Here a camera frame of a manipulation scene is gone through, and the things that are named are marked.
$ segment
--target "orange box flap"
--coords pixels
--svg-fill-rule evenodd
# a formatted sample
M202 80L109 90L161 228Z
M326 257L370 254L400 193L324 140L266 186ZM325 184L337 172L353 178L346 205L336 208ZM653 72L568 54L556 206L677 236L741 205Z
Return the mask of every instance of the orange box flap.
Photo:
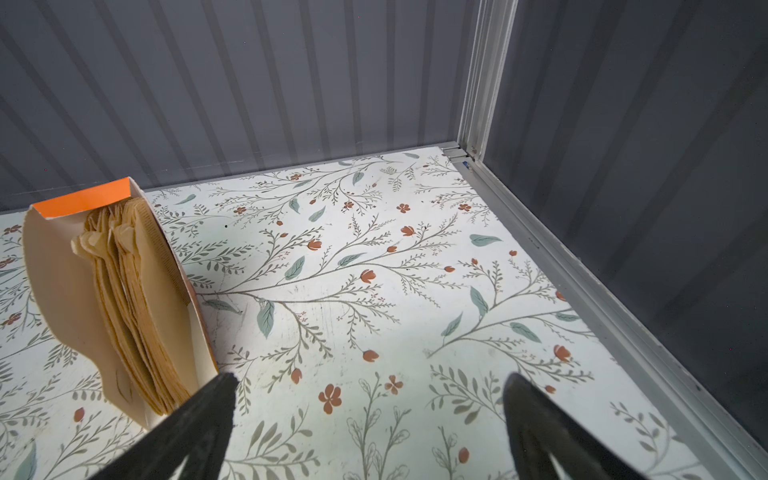
M125 177L108 184L86 188L73 194L37 202L32 204L32 206L46 219L58 218L113 204L130 196L131 179Z

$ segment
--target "green leaf print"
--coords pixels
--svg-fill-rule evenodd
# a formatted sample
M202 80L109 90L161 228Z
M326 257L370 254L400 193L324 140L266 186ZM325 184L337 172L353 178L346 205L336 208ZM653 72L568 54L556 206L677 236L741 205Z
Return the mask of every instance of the green leaf print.
M568 315L567 313L556 313L554 316L563 322L575 322L579 319L578 315Z
M448 336L451 333L454 333L456 329L458 328L458 325L462 322L462 315L464 313L460 313L454 320L451 320L451 322L448 324L448 326L445 328L445 330L442 331L440 335L442 336Z
M531 329L529 329L526 325L523 325L522 323L512 322L509 324L509 328L512 329L513 332L517 333L518 335L523 335L525 338L532 340L537 343L541 343L541 339L536 336Z
M256 440L259 439L261 436L261 432L264 430L264 421L262 420L261 423L256 427L256 430L253 430L253 435L250 437L250 445L248 445L248 452L250 453L251 447L253 447L253 444L256 443Z
M339 266L347 266L350 263L354 262L355 260L359 259L362 256L362 253L355 253L354 255L347 255L346 257L339 260Z
M472 286L469 288L469 296L472 298L472 303L478 307L480 318L484 317L488 313L488 304L483 299L482 294Z
M659 420L659 417L655 416L653 413L648 413L648 415L650 416L650 419L653 420L656 425L658 425L662 429L666 428L664 426L664 423L661 420Z
M31 480L35 476L35 469L38 467L37 452L35 440L32 440L32 447L22 463L16 469L16 475L13 480Z
M267 300L261 306L261 310L256 316L256 323L259 325L259 330L261 330L261 333L264 334L264 338L268 338L270 336L270 332L272 331L272 325L275 323L275 304L273 302Z
M194 200L195 197L196 197L195 194L191 194L189 197L183 199L181 202L179 202L176 205L181 205L181 204L185 204L186 202L191 202L192 200Z
M490 243L502 241L501 238L490 237L488 235L470 235L469 239L472 240L472 245L474 245L475 247L485 247Z
M477 409L474 412L470 412L469 415L467 415L467 418L464 419L464 425L469 425L470 423L474 422L475 419L478 418L479 413L480 409Z
M315 212L314 214L310 215L310 222L317 222L320 219L320 217L323 216L323 214L325 212L326 212L326 208L323 207L320 210L318 210L317 212Z
M206 300L206 301L203 302L203 304L204 305L208 305L210 307L213 307L216 310L227 310L227 311L233 312L233 313L240 313L240 311L238 309L236 309L235 307L231 306L229 303L227 303L227 302L225 302L223 300L219 300L217 298L212 298L212 299Z
M286 271L286 280L293 280L299 276L302 268L304 268L304 256L293 262L293 265Z

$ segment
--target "cardboard box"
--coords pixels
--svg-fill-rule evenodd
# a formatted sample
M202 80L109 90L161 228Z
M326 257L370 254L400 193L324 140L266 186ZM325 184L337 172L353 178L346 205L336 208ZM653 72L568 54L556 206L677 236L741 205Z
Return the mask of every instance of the cardboard box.
M137 197L146 198L136 182L128 177L33 204L24 219L22 238L29 283L48 328L58 341L87 356L96 365L107 400L136 423L150 429L163 416L154 413L141 398L113 349L94 291L91 265L71 248L72 238L83 233L85 219L91 210ZM186 279L175 252L174 259L181 276ZM199 389L218 374L218 368L189 281L187 293L191 299L189 341L192 342L194 364L186 367L194 369L194 374L191 371L184 374L196 376Z

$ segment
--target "orange flower print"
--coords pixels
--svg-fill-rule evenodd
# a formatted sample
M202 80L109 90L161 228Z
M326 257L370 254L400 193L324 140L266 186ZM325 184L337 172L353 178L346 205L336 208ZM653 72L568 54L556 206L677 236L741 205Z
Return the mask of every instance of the orange flower print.
M562 345L554 346L554 356L558 357L561 362L571 361L571 352L568 352L568 349Z
M393 395L397 395L397 391L402 388L402 382L398 382L394 375L389 376L389 381L384 384L384 389L389 390Z
M20 312L14 313L10 317L8 317L8 319L6 321L4 321L3 323L0 323L0 325L2 325L2 326L11 326L14 323L18 322L18 320L21 317L22 317L22 314Z
M362 353L362 359L368 363L373 363L378 358L379 358L379 354L374 352L373 350L366 350L365 352Z
M325 404L323 405L323 411L330 415L333 413L333 407L341 405L341 388L334 388L333 384L329 383L326 387L326 391L320 392L320 395L317 398Z
M376 274L373 270L363 270L360 274L360 279L365 283L371 283L371 280L376 278Z
M459 463L469 462L469 450L467 450L466 447L462 447L462 449L458 451L458 462Z

